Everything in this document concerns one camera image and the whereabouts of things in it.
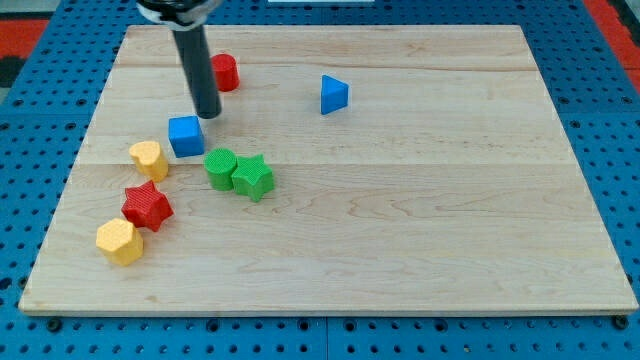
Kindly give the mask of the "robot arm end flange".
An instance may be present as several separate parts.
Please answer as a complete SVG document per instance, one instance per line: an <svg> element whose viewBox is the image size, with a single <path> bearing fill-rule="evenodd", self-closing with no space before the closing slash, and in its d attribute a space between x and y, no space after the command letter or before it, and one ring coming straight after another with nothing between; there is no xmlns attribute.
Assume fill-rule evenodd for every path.
<svg viewBox="0 0 640 360"><path fill-rule="evenodd" d="M172 31L190 31L203 25L223 0L136 0L140 14Z"/></svg>

